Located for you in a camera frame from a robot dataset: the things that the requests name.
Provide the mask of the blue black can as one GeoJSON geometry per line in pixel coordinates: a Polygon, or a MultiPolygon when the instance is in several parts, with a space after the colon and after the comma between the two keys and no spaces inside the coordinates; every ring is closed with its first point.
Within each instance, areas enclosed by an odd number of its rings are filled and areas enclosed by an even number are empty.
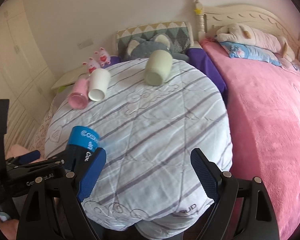
{"type": "Polygon", "coordinates": [[[65,148],[65,169],[75,173],[87,172],[98,148],[99,138],[99,134],[88,127],[73,127],[65,148]]]}

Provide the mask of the white paper cup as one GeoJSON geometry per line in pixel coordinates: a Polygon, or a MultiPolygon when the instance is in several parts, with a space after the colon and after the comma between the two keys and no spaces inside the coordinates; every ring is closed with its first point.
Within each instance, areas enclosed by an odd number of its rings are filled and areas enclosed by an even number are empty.
{"type": "Polygon", "coordinates": [[[108,70],[98,68],[90,75],[88,97],[92,101],[101,101],[106,97],[111,74],[108,70]]]}

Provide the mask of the sage green cup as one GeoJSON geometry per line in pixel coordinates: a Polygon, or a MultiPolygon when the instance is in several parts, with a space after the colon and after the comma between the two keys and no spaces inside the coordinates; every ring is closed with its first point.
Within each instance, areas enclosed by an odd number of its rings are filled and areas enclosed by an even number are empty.
{"type": "Polygon", "coordinates": [[[145,68],[144,78],[150,86],[161,86],[167,80],[173,63],[172,55],[164,50],[151,53],[145,68]]]}

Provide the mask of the heart print bed sheet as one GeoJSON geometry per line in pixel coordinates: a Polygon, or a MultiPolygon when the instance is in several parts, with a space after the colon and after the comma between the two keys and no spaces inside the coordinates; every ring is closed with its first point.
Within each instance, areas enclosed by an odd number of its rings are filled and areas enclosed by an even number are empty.
{"type": "Polygon", "coordinates": [[[46,115],[42,120],[42,123],[40,124],[40,126],[38,127],[38,129],[36,130],[32,138],[29,147],[30,151],[38,150],[41,153],[41,155],[44,155],[44,146],[45,146],[47,130],[51,123],[54,112],[55,112],[55,105],[52,102],[49,110],[47,111],[46,115]]]}

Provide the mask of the white grey striped quilt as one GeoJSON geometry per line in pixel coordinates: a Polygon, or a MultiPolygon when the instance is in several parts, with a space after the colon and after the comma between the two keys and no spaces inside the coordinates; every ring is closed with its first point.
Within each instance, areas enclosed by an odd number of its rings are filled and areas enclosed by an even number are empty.
{"type": "Polygon", "coordinates": [[[167,82],[147,85],[147,61],[108,68],[106,98],[83,110],[60,105],[47,130],[44,153],[63,151],[75,126],[98,133],[107,161],[90,196],[87,216],[110,230],[135,226],[147,239],[184,232],[213,204],[190,163],[199,148],[220,170],[232,166],[226,106],[200,70],[174,60],[167,82]]]}

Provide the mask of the pink translucent tumbler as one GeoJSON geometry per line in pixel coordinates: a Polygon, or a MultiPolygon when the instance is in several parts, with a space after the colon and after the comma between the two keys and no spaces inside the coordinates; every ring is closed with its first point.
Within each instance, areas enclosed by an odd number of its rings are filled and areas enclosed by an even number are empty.
{"type": "Polygon", "coordinates": [[[79,78],[68,97],[68,103],[73,109],[84,109],[89,103],[88,98],[89,81],[86,78],[79,78]]]}

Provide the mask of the pink fleece blanket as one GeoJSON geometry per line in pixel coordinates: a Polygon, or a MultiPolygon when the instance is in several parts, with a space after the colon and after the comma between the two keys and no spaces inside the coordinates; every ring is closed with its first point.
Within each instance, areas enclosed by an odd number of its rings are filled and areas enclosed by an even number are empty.
{"type": "Polygon", "coordinates": [[[300,224],[300,75],[272,64],[232,59],[217,42],[202,48],[228,88],[232,172],[260,177],[274,207],[281,239],[300,224]]]}

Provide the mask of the cream wardrobe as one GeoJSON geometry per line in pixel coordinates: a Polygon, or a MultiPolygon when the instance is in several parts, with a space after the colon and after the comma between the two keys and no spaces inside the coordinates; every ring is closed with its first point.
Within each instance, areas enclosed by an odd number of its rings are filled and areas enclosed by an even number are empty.
{"type": "Polygon", "coordinates": [[[29,150],[32,138],[55,97],[56,78],[32,35],[23,0],[0,7],[0,99],[10,101],[5,149],[29,150]]]}

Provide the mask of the pink bunny plush front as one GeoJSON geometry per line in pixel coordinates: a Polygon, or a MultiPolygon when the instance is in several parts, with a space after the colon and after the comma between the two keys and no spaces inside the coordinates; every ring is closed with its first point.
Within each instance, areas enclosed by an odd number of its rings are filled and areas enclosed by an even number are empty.
{"type": "Polygon", "coordinates": [[[100,64],[93,57],[90,57],[88,62],[83,62],[82,65],[87,68],[89,74],[94,70],[101,68],[100,64]]]}

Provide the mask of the pink bunny plush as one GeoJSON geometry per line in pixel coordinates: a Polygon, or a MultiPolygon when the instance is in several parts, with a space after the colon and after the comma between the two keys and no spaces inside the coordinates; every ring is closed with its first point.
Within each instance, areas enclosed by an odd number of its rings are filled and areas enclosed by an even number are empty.
{"type": "Polygon", "coordinates": [[[95,51],[94,55],[96,56],[96,61],[101,67],[111,64],[111,56],[104,48],[100,48],[99,51],[95,51]]]}
{"type": "Polygon", "coordinates": [[[83,62],[82,65],[87,68],[89,74],[94,70],[101,68],[100,64],[93,57],[90,57],[88,62],[83,62]]]}

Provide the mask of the purple blanket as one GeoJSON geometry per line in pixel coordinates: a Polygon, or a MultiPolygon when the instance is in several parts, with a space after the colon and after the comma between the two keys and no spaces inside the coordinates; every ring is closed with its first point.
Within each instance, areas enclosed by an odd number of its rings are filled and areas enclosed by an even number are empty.
{"type": "Polygon", "coordinates": [[[199,48],[191,48],[185,55],[189,57],[189,64],[205,74],[218,88],[222,95],[224,103],[228,102],[228,88],[221,74],[217,70],[208,54],[199,48]]]}

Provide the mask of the pink bunny plush rear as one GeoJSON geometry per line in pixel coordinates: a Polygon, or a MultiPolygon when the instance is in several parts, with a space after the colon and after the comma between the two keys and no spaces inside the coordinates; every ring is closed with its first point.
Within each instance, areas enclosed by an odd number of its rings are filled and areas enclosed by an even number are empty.
{"type": "Polygon", "coordinates": [[[95,51],[94,55],[96,56],[96,61],[101,67],[111,64],[111,56],[104,48],[100,48],[99,51],[95,51]]]}

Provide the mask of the blue cartoon pillow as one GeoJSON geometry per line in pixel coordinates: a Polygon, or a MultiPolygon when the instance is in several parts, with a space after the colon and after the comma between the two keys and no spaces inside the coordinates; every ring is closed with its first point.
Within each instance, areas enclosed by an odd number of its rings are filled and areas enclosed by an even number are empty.
{"type": "Polygon", "coordinates": [[[219,44],[227,51],[230,58],[256,60],[282,66],[279,59],[269,50],[234,42],[219,42],[219,44]]]}

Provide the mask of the grey cat plush pillow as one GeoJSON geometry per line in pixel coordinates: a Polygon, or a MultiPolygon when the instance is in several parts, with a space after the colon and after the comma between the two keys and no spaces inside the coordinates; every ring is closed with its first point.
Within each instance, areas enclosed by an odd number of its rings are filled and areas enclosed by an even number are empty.
{"type": "Polygon", "coordinates": [[[175,51],[173,42],[166,34],[157,34],[149,41],[140,37],[131,39],[127,46],[124,59],[126,61],[146,59],[156,50],[166,51],[176,60],[189,62],[187,55],[175,51]]]}

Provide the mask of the cream pink plush toy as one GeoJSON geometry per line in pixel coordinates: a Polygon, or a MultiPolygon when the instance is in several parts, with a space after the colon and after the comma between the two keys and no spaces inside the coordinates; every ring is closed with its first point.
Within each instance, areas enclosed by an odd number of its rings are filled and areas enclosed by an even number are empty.
{"type": "Polygon", "coordinates": [[[272,53],[280,54],[289,62],[295,60],[295,53],[284,36],[274,36],[242,23],[232,23],[221,27],[216,31],[216,40],[267,49],[272,53]]]}

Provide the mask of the diamond pattern headboard cushion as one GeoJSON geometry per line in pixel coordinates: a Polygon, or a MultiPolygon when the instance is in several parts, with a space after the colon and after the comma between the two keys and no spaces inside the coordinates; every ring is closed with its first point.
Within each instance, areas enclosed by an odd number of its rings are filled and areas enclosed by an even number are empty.
{"type": "Polygon", "coordinates": [[[160,22],[138,25],[117,31],[114,36],[116,54],[120,57],[124,57],[130,40],[135,37],[143,38],[148,41],[157,34],[167,35],[172,41],[176,53],[186,53],[186,51],[194,45],[190,22],[160,22]]]}

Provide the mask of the cream wooden headboard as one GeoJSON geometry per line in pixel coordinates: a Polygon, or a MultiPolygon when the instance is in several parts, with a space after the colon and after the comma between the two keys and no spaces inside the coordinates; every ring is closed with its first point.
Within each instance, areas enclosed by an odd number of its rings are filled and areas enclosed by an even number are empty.
{"type": "Polygon", "coordinates": [[[205,7],[200,0],[194,0],[194,13],[198,41],[213,37],[224,25],[243,23],[273,35],[284,36],[300,61],[300,33],[295,36],[292,28],[272,12],[248,4],[205,7]]]}

